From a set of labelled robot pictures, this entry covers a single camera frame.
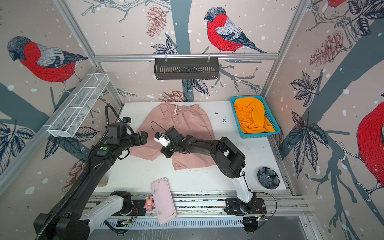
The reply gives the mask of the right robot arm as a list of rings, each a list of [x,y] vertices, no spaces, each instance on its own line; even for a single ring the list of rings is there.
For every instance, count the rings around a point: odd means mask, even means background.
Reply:
[[[257,194],[248,184],[245,172],[246,156],[228,138],[204,140],[183,136],[174,127],[164,133],[155,133],[154,140],[163,147],[161,153],[171,158],[174,153],[201,154],[211,157],[221,173],[232,179],[237,197],[226,199],[225,212],[229,215],[245,216],[256,213]]]

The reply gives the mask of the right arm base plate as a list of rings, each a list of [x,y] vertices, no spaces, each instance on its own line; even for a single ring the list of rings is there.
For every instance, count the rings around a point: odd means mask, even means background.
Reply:
[[[256,198],[253,203],[244,203],[239,199],[226,199],[224,211],[228,215],[245,216],[245,215],[266,215],[267,210],[263,199]]]

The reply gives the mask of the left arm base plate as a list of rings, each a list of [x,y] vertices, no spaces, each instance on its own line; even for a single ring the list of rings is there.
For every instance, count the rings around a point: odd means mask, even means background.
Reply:
[[[132,200],[133,206],[130,211],[123,211],[121,210],[118,215],[119,216],[145,216],[146,215],[146,208],[145,203],[146,200]]]

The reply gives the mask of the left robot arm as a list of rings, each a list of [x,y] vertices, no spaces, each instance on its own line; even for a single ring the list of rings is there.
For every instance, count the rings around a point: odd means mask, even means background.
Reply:
[[[91,149],[86,158],[86,169],[69,192],[48,214],[39,214],[34,221],[38,240],[86,240],[91,233],[91,222],[82,220],[89,198],[105,173],[124,151],[145,145],[148,133],[135,133],[126,123],[107,126],[105,135]]]

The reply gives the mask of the teal plastic basket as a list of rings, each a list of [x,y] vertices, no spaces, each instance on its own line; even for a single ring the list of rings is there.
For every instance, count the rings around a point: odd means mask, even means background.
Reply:
[[[263,97],[233,97],[230,103],[242,139],[264,138],[281,132]]]

